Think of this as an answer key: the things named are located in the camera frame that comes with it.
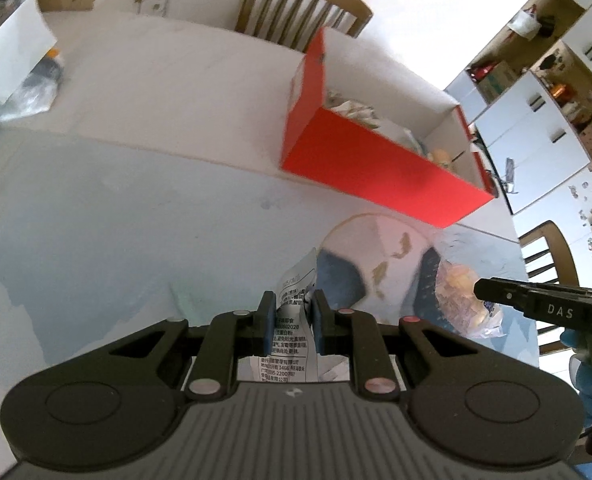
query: white table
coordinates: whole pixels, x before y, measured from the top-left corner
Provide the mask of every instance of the white table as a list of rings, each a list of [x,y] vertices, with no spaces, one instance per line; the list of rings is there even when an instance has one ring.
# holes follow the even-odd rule
[[[23,374],[177,315],[171,288],[191,296],[193,322],[253,306],[360,214],[482,276],[526,278],[502,199],[439,231],[278,170],[301,54],[130,14],[47,21],[62,90],[0,131],[0,325],[25,356],[5,370],[0,341],[0,399]],[[506,331],[484,343],[537,364],[534,324],[508,311]]]

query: white paper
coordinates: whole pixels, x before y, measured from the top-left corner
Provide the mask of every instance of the white paper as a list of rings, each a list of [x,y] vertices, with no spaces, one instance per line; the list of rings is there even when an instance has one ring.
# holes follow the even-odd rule
[[[335,357],[340,358],[338,364],[334,365],[333,367],[329,368],[326,372],[321,370],[321,361],[325,358]],[[407,386],[403,381],[403,376],[400,373],[400,368],[396,363],[396,356],[390,355],[389,360],[391,361],[391,366],[394,369],[394,374],[396,374],[396,379],[398,381],[398,386],[400,387],[400,391],[404,392],[407,390]],[[345,356],[318,356],[318,373],[320,374],[319,381],[321,383],[330,383],[335,381],[350,381],[351,380],[351,371],[349,370],[349,359]]]
[[[314,335],[305,312],[315,282],[316,250],[312,249],[279,281],[271,355],[252,358],[254,380],[278,383],[318,380]]]
[[[36,0],[25,0],[0,26],[0,102],[7,101],[56,44]]]

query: red shoe box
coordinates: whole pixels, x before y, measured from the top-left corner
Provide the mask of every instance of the red shoe box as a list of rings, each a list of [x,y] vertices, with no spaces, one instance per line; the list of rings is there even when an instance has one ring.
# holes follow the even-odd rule
[[[324,108],[327,88],[372,105],[429,151],[455,158],[457,174]],[[292,81],[281,168],[439,228],[492,199],[492,182],[460,106],[407,67],[360,40],[323,28]]]

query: plastic bag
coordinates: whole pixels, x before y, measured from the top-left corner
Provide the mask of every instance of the plastic bag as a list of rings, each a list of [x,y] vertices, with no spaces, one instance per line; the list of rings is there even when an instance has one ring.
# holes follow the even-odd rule
[[[32,69],[9,99],[0,104],[0,123],[46,112],[58,93],[62,79],[62,61],[52,49]]]
[[[533,40],[540,27],[541,23],[538,22],[536,17],[536,7],[533,6],[527,10],[519,10],[518,13],[511,19],[511,22],[507,24],[507,27],[511,28],[516,34],[521,35],[523,38],[531,41]]]
[[[478,275],[469,267],[442,260],[436,274],[436,299],[442,314],[464,337],[503,336],[502,309],[476,298],[477,281]]]

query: chair slat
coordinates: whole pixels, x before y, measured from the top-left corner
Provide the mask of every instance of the chair slat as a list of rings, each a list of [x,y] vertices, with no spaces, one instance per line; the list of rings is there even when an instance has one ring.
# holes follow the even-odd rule
[[[305,44],[303,52],[307,51],[309,44],[311,43],[311,40],[314,39],[314,36],[316,35],[318,29],[323,25],[325,20],[329,17],[329,13],[331,12],[332,7],[333,7],[333,5],[330,4],[329,2],[327,2],[327,4],[318,13],[316,23],[314,23],[314,28],[312,28],[312,30],[311,30],[311,34],[309,35],[309,39],[307,40],[307,43]]]
[[[538,329],[538,335],[548,334],[549,332],[553,332],[554,330],[558,330],[560,327],[557,325],[545,326],[544,328]]]
[[[263,6],[260,11],[260,15],[258,16],[258,21],[256,22],[256,26],[253,29],[253,35],[258,37],[260,34],[261,29],[263,28],[263,24],[265,23],[265,18],[267,17],[267,12],[269,11],[269,5],[271,5],[272,0],[264,0]]]
[[[335,22],[333,22],[332,28],[338,28],[340,27],[340,24],[343,22],[343,19],[345,18],[347,14],[346,10],[343,10],[338,17],[336,18]]]
[[[540,267],[540,269],[532,270],[531,272],[529,272],[528,276],[530,278],[535,278],[538,274],[542,274],[543,272],[546,272],[549,269],[553,269],[555,266],[556,264],[549,264],[544,267]]]
[[[541,223],[539,226],[531,229],[528,233],[522,235],[519,238],[520,246],[521,248],[525,248],[529,244],[537,242],[540,238],[544,238],[546,247],[551,254],[551,259],[554,261],[552,266],[545,267],[544,270],[554,267],[556,269],[557,281],[561,285],[579,286],[578,272],[576,271],[569,244],[560,232],[558,226],[556,226],[551,220]],[[530,272],[528,275],[531,278],[541,274],[544,270],[538,269]]]
[[[243,0],[236,22],[236,32],[242,32],[244,34],[251,34],[253,32],[253,36],[255,37],[260,38],[264,36],[265,40],[275,43],[276,38],[278,38],[278,43],[284,46],[290,46],[291,43],[294,45],[292,48],[298,48],[301,45],[308,44],[311,40],[308,38],[310,26],[317,23],[320,18],[320,15],[316,12],[319,9],[317,3],[320,0],[314,0],[314,4],[311,6],[309,5],[309,0],[296,0],[293,6],[291,4],[292,1]],[[355,38],[373,17],[373,12],[362,0],[322,1],[324,3],[329,2],[332,5],[332,10],[326,17],[323,16],[320,21],[321,25],[316,27],[318,30],[320,27],[330,25],[334,21],[335,28],[347,28],[349,20],[346,20],[346,18],[351,17],[354,22],[353,25],[349,27],[349,30],[343,32]],[[307,7],[306,10],[309,12],[305,14],[305,19],[299,21],[301,12],[305,10],[305,7]],[[316,14],[317,18],[312,19],[313,14]]]
[[[554,341],[553,343],[541,345],[538,349],[540,350],[540,355],[548,355],[563,352],[569,348],[563,345],[560,341]]]
[[[273,18],[269,24],[269,31],[267,32],[267,37],[265,38],[266,40],[271,41],[271,38],[273,38],[273,34],[276,31],[276,26],[278,25],[285,5],[287,5],[287,0],[278,0],[278,5],[276,5],[276,8],[274,9]]]
[[[525,263],[530,264],[531,262],[535,262],[538,258],[541,258],[545,254],[549,254],[549,253],[550,253],[549,249],[545,249],[544,251],[540,251],[540,253],[532,254],[531,256],[528,256],[527,258],[525,258]]]
[[[307,10],[303,14],[300,25],[298,25],[298,30],[296,31],[296,35],[294,36],[293,41],[291,42],[292,48],[297,48],[298,43],[300,43],[300,38],[302,37],[302,33],[305,31],[307,27],[307,22],[311,19],[311,15],[314,13],[316,6],[320,0],[311,0],[309,5],[307,6]]]
[[[300,9],[300,6],[302,5],[302,1],[303,0],[296,0],[292,4],[291,9],[289,10],[289,13],[287,14],[287,19],[285,20],[285,24],[282,27],[282,33],[278,39],[278,44],[284,44],[284,41],[287,39],[287,35],[289,34],[289,30],[291,28],[291,25],[293,25],[294,18],[296,17],[296,13],[298,12],[298,9]]]

